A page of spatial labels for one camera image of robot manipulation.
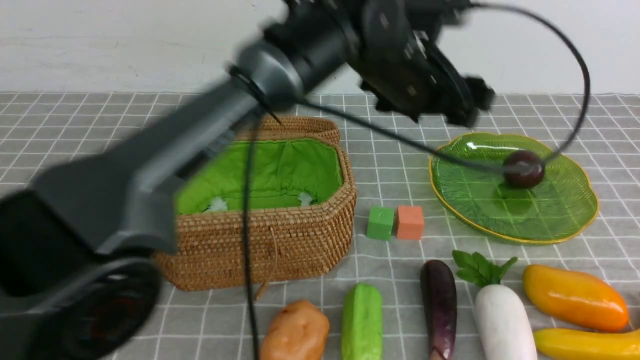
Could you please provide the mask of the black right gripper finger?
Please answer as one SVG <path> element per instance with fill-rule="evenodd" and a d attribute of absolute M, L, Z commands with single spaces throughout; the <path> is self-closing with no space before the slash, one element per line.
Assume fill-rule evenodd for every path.
<path fill-rule="evenodd" d="M 470 92 L 473 104 L 481 111 L 490 111 L 496 98 L 494 89 L 481 77 L 466 76 L 463 79 Z"/>

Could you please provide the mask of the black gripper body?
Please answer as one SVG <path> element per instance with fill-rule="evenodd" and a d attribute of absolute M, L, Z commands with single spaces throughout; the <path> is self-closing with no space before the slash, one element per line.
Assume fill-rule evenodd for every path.
<path fill-rule="evenodd" d="M 441 115 L 450 125 L 473 126 L 480 107 L 464 78 L 439 49 L 444 25 L 459 25 L 469 0 L 356 0 L 351 11 L 361 48 L 350 67 L 360 88 L 377 98 L 378 112 L 414 122 Z"/>

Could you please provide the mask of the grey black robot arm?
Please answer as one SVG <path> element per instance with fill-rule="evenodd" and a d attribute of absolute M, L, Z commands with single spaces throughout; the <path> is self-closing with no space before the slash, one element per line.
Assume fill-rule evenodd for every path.
<path fill-rule="evenodd" d="M 98 360 L 153 312 L 152 251 L 177 249 L 174 195 L 243 130 L 301 104 L 346 62 L 409 57 L 414 30 L 471 0 L 290 1 L 229 76 L 103 153 L 41 171 L 1 199 L 1 358 Z"/>

